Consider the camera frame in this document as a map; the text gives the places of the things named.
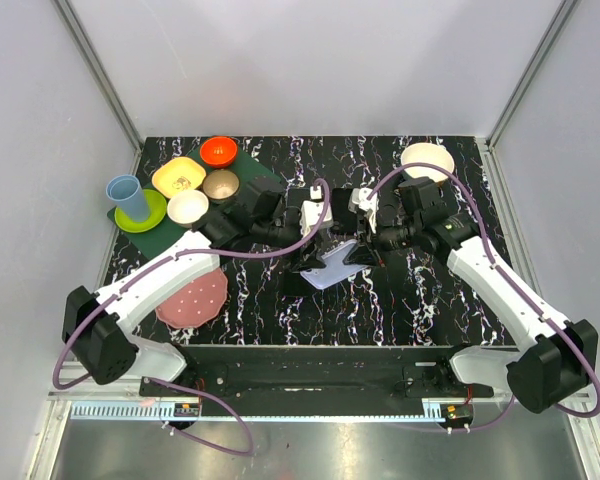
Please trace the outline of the bronze metal bowl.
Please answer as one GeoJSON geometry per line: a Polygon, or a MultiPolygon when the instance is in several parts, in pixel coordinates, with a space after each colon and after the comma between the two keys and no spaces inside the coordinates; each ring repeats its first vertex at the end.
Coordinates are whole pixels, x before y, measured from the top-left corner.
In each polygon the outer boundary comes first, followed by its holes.
{"type": "Polygon", "coordinates": [[[209,173],[202,184],[203,193],[213,202],[222,203],[233,197],[240,188],[238,176],[230,170],[209,173]]]}

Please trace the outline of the blue cup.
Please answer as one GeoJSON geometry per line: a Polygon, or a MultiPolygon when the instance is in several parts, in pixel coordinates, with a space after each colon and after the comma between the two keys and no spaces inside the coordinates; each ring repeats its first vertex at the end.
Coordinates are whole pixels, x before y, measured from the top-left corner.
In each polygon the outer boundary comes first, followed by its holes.
{"type": "Polygon", "coordinates": [[[106,186],[107,197],[124,212],[131,221],[140,223],[150,216],[150,209],[139,180],[133,175],[120,175],[106,186]]]}

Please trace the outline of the small white bowl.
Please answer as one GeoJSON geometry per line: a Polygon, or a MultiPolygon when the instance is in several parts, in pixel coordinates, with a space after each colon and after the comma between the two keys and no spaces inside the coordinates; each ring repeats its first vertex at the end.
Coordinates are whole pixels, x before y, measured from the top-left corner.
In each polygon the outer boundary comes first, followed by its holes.
{"type": "Polygon", "coordinates": [[[190,228],[209,209],[208,197],[199,190],[185,190],[171,198],[167,215],[176,224],[190,228]]]}

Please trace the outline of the black phone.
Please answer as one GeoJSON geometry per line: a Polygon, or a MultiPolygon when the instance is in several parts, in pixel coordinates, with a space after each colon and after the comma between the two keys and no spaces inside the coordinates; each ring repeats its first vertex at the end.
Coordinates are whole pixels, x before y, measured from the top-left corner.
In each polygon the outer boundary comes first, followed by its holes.
{"type": "Polygon", "coordinates": [[[288,222],[298,222],[301,217],[303,202],[310,199],[309,188],[289,188],[286,196],[285,220],[288,222]]]}

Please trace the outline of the large white bowl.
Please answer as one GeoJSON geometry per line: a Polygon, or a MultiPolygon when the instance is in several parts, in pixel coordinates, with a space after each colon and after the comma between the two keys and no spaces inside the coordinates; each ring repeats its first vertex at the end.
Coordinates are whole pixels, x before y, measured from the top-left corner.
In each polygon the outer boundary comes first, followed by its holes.
{"type": "Polygon", "coordinates": [[[448,150],[440,145],[432,143],[415,143],[409,145],[401,154],[402,165],[409,165],[402,173],[405,179],[429,178],[436,184],[441,185],[447,180],[447,175],[436,169],[414,166],[416,163],[426,163],[442,168],[453,173],[455,161],[448,150]]]}

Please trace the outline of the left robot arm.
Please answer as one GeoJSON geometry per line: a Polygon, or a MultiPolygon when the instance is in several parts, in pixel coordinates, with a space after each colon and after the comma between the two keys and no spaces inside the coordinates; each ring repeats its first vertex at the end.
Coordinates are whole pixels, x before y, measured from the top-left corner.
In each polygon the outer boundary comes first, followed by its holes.
{"type": "Polygon", "coordinates": [[[191,281],[220,267],[223,259],[264,260],[294,253],[308,244],[325,224],[331,192],[318,179],[322,209],[307,234],[282,249],[249,253],[213,249],[199,231],[185,232],[176,243],[132,274],[94,293],[84,287],[67,297],[65,324],[71,334],[54,366],[52,384],[67,390],[89,378],[107,385],[131,374],[157,377],[176,396],[195,386],[196,372],[173,345],[134,335],[139,323],[191,281]]]}

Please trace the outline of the left aluminium frame post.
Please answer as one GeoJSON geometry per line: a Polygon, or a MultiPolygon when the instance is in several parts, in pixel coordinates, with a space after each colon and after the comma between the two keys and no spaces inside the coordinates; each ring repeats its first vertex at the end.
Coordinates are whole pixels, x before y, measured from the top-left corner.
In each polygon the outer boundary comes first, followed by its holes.
{"type": "Polygon", "coordinates": [[[131,116],[125,108],[106,68],[89,37],[89,34],[80,19],[72,1],[51,0],[62,23],[74,42],[83,62],[92,75],[105,102],[109,106],[126,139],[136,152],[141,152],[144,146],[143,137],[140,135],[131,116]]]}

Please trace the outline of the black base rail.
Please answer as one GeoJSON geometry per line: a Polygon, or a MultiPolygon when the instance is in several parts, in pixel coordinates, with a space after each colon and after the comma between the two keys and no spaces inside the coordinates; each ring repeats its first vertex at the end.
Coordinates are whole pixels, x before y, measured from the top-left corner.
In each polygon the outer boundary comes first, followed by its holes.
{"type": "Polygon", "coordinates": [[[489,399],[492,388],[461,384],[453,347],[237,346],[182,348],[177,384],[199,387],[243,417],[433,417],[424,401],[489,399]]]}

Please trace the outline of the right aluminium frame post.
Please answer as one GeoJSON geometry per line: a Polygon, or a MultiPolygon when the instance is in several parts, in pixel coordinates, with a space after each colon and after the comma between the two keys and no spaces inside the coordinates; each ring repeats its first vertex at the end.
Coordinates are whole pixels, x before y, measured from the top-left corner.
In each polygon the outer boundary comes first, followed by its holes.
{"type": "Polygon", "coordinates": [[[555,13],[535,47],[501,114],[497,118],[489,135],[485,138],[485,144],[489,151],[494,150],[502,138],[535,78],[548,60],[562,32],[579,5],[579,0],[562,0],[559,2],[555,13]]]}

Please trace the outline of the lime green plate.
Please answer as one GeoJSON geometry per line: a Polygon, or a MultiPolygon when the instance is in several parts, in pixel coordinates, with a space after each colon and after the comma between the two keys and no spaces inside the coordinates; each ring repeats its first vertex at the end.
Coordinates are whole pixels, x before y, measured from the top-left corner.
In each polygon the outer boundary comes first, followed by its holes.
{"type": "Polygon", "coordinates": [[[166,211],[165,197],[153,189],[145,188],[114,209],[114,223],[125,232],[144,233],[156,227],[166,211]]]}

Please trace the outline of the red bowl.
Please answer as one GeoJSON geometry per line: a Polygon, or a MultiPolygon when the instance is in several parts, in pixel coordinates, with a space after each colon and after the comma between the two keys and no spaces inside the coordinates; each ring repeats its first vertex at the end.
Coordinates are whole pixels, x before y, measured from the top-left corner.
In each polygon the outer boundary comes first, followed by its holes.
{"type": "Polygon", "coordinates": [[[200,147],[201,160],[214,169],[230,166],[238,154],[237,143],[226,136],[216,136],[206,140],[200,147]]]}

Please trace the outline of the yellow square plate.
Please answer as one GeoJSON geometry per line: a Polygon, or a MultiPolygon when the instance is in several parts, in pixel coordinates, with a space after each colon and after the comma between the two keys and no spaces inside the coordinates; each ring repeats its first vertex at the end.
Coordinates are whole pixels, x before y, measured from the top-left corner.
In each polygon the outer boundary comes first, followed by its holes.
{"type": "Polygon", "coordinates": [[[206,170],[192,158],[181,156],[168,161],[152,176],[153,187],[167,199],[202,185],[206,170]]]}

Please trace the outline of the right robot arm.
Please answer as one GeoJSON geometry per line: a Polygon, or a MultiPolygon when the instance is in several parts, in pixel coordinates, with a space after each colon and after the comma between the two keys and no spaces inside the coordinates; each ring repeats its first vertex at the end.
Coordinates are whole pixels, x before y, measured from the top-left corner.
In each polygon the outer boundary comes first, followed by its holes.
{"type": "Polygon", "coordinates": [[[580,418],[600,413],[600,380],[595,373],[599,336],[587,320],[573,322],[543,300],[496,255],[478,214],[453,214],[438,185],[427,177],[397,187],[402,204],[398,223],[376,220],[378,193],[369,188],[339,189],[332,202],[337,226],[355,236],[348,264],[377,267],[384,253],[417,247],[468,284],[497,316],[514,341],[512,350],[461,346],[434,371],[446,396],[468,385],[505,390],[532,413],[561,408],[565,399],[592,386],[596,404],[580,418]]]}

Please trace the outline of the aluminium frame post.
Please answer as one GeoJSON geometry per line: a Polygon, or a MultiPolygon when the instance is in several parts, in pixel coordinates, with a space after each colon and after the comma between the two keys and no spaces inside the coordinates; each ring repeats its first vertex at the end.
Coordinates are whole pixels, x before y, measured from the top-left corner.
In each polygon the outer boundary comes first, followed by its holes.
{"type": "Polygon", "coordinates": [[[485,138],[485,144],[489,151],[494,150],[502,138],[535,78],[548,60],[562,32],[579,5],[579,0],[562,0],[559,2],[555,13],[535,47],[501,114],[497,118],[489,135],[485,138]]]}
{"type": "Polygon", "coordinates": [[[143,137],[140,135],[131,116],[125,108],[106,68],[89,37],[89,34],[80,19],[72,1],[51,0],[62,23],[74,42],[83,62],[92,75],[105,102],[109,106],[126,139],[136,152],[141,152],[144,146],[143,137]]]}

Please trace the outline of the pink dotted plate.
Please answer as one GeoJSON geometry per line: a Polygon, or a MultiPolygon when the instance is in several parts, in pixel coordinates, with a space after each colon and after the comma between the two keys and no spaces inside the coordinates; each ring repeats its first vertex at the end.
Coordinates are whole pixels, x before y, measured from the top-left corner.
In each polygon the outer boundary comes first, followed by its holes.
{"type": "Polygon", "coordinates": [[[228,295],[228,279],[217,268],[185,285],[156,309],[156,317],[175,328],[199,328],[215,319],[228,295]]]}

